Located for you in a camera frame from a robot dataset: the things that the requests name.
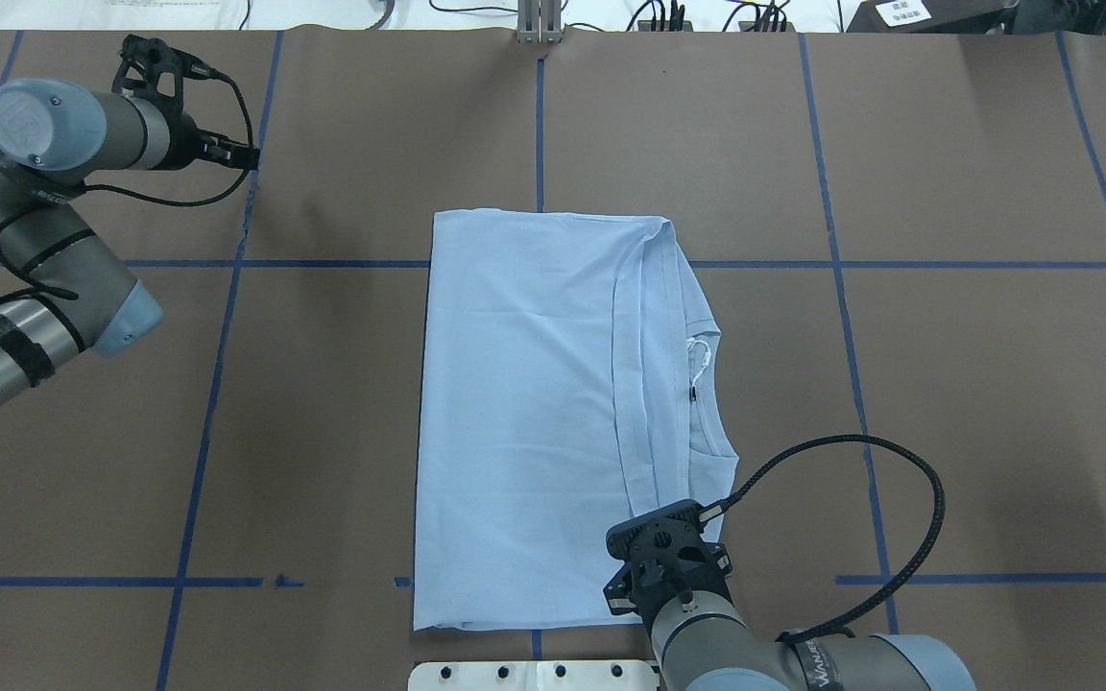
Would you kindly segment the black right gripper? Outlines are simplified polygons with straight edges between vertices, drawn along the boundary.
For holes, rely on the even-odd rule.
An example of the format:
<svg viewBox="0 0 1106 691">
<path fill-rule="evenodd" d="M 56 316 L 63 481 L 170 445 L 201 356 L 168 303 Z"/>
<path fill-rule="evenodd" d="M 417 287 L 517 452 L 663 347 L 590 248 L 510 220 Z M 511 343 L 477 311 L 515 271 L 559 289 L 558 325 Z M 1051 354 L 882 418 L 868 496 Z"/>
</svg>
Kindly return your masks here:
<svg viewBox="0 0 1106 691">
<path fill-rule="evenodd" d="M 726 507 L 721 500 L 706 507 L 679 500 L 609 528 L 606 549 L 611 559 L 620 561 L 605 585 L 611 614 L 655 617 L 664 605 L 687 604 L 698 591 L 732 603 L 726 585 L 732 559 L 723 543 L 705 540 L 707 526 Z"/>
</svg>

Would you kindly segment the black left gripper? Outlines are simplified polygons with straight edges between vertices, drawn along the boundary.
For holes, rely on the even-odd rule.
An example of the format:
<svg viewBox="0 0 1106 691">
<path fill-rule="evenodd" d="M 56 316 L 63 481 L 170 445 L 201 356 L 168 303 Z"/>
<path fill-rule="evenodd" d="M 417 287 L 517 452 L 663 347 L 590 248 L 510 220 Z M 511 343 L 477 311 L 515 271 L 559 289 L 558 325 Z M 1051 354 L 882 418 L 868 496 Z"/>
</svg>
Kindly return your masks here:
<svg viewBox="0 0 1106 691">
<path fill-rule="evenodd" d="M 159 38 L 124 38 L 111 92 L 129 100 L 144 123 L 145 144 L 135 169 L 184 169 L 190 163 L 206 161 L 257 171 L 262 157 L 258 146 L 202 130 L 187 113 L 184 87 L 188 80 L 232 84 L 227 74 L 204 59 Z"/>
</svg>

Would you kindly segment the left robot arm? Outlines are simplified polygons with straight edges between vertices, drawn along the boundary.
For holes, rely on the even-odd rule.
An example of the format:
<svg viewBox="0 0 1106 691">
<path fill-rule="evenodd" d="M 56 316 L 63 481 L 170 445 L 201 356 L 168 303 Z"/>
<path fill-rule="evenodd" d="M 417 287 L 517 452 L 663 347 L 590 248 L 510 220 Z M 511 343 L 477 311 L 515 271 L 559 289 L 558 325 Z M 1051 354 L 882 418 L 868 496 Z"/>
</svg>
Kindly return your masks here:
<svg viewBox="0 0 1106 691">
<path fill-rule="evenodd" d="M 163 310 L 74 201 L 88 175 L 178 171 L 216 163 L 241 177 L 262 151 L 204 130 L 185 108 L 185 84 L 234 78 L 158 38 L 128 35 L 111 88 L 58 78 L 0 84 L 0 266 L 21 287 L 0 297 L 0 407 L 39 388 L 84 350 L 114 357 L 161 323 Z"/>
</svg>

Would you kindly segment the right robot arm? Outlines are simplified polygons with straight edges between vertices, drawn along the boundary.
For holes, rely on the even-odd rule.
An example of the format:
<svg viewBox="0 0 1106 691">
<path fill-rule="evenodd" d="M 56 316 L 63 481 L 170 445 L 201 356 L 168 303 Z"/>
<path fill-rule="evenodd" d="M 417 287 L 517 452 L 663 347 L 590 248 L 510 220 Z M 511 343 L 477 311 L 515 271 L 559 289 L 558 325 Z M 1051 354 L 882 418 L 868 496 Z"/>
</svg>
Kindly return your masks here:
<svg viewBox="0 0 1106 691">
<path fill-rule="evenodd" d="M 855 637 L 846 626 L 760 640 L 737 611 L 732 557 L 705 540 L 709 512 L 680 500 L 609 528 L 620 568 L 603 587 L 636 615 L 666 690 L 974 690 L 961 657 L 926 635 Z"/>
</svg>

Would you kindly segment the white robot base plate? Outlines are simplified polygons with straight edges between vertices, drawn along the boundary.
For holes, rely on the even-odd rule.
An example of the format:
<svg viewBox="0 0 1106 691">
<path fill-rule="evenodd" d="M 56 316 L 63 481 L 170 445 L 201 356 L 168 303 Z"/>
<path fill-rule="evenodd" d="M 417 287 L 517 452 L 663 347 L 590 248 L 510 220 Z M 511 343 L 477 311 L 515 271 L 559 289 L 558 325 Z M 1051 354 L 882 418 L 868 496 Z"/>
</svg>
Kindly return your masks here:
<svg viewBox="0 0 1106 691">
<path fill-rule="evenodd" d="M 636 659 L 444 661 L 413 669 L 408 690 L 662 690 L 658 669 Z"/>
</svg>

